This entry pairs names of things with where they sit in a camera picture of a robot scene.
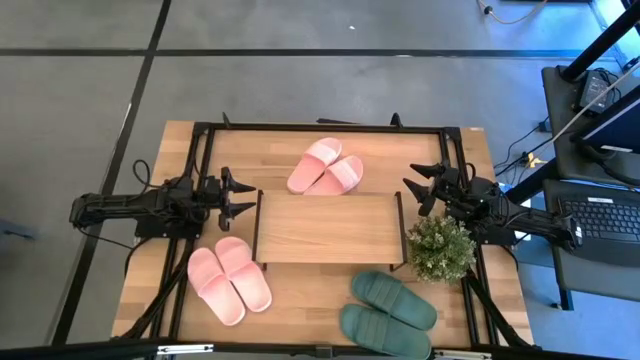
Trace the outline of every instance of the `slide sandal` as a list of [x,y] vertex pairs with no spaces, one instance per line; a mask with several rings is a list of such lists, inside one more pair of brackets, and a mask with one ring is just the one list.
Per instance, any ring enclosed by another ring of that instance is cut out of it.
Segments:
[[351,289],[358,300],[416,329],[429,330],[436,324],[436,309],[385,273],[361,272],[353,278]]
[[431,355],[431,341],[424,331],[364,306],[342,308],[340,329],[349,340],[373,351],[410,359]]
[[336,161],[341,151],[342,143],[338,139],[324,138],[313,143],[289,176],[289,191],[294,194],[305,192],[322,176],[327,166]]
[[251,261],[249,245],[229,236],[218,241],[216,255],[247,308],[253,312],[266,310],[271,305],[271,290],[258,265]]
[[227,326],[240,322],[246,310],[231,282],[222,272],[218,259],[207,248],[199,248],[189,258],[189,282],[209,305],[218,319]]
[[356,156],[347,156],[329,166],[324,176],[304,192],[305,195],[342,195],[356,187],[364,167]]

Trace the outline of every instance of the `green slipper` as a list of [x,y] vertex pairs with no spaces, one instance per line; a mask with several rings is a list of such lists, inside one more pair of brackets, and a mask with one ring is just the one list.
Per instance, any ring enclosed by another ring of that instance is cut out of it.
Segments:
[[351,282],[355,297],[416,329],[429,330],[438,318],[436,309],[395,279],[379,271],[366,271]]
[[426,359],[431,354],[424,331],[364,306],[342,308],[340,328],[349,340],[373,351],[411,359]]

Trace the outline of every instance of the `pink slipper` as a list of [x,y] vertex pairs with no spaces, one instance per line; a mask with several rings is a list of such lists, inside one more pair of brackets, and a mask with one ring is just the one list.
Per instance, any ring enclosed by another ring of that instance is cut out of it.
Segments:
[[253,312],[266,310],[271,305],[271,290],[258,265],[251,261],[249,245],[229,236],[218,241],[216,255],[247,308]]
[[222,272],[218,259],[211,250],[200,248],[194,251],[189,258],[187,273],[198,296],[224,325],[232,326],[242,320],[246,313],[242,300]]
[[287,187],[294,194],[302,194],[309,188],[342,151],[342,143],[334,138],[316,141],[305,151],[302,159],[289,176]]
[[329,166],[324,176],[304,192],[305,195],[342,195],[356,187],[364,167],[362,160],[356,156],[347,156]]

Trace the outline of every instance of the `wooden board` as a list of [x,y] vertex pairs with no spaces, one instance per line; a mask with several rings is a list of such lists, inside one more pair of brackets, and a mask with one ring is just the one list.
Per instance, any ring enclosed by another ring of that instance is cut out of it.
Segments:
[[396,196],[267,194],[260,203],[259,263],[403,262]]
[[[178,176],[187,156],[193,122],[170,121],[154,168],[154,183]],[[402,183],[407,177],[421,184],[429,181],[409,168],[410,163],[434,164],[441,160],[436,136],[415,134],[367,134],[332,132],[217,131],[214,139],[210,174],[219,175],[229,166],[240,182],[264,190],[265,195],[287,194],[286,179],[306,148],[325,136],[343,142],[343,156],[357,154],[363,160],[365,176],[355,194],[391,195],[401,191],[407,228],[417,220],[418,204]],[[466,160],[475,164],[478,176],[493,179],[493,168],[482,129],[463,129]],[[455,152],[450,147],[451,157]],[[234,202],[255,201],[256,193],[233,195]],[[437,202],[434,214],[444,207]],[[221,232],[215,220],[206,224],[197,247],[213,248],[223,236],[238,236],[251,242],[255,209],[238,216],[231,231]],[[131,258],[129,274],[114,322],[113,334],[122,334],[142,314],[158,288],[166,239],[154,239]],[[531,342],[522,290],[513,259],[500,247],[483,246],[491,295],[507,321],[525,340]],[[223,326],[189,286],[180,324],[179,338],[194,341],[239,343],[334,344],[351,345],[338,327],[338,314],[347,303],[357,303],[349,284],[359,271],[383,265],[273,264],[265,277],[273,293],[273,305],[264,313],[248,312],[237,326]],[[425,284],[416,280],[410,267],[393,274],[432,303],[438,310],[438,322],[429,336],[434,346],[465,348],[470,345],[462,292],[458,285]],[[162,334],[168,333],[173,300],[169,299],[163,318]],[[481,339],[487,342],[484,315],[475,301]]]

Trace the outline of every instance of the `potted plant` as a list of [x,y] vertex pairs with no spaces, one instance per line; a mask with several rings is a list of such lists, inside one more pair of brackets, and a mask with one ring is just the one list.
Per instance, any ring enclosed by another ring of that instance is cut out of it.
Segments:
[[408,232],[409,263],[422,281],[455,283],[476,262],[469,230],[452,217],[421,217]]

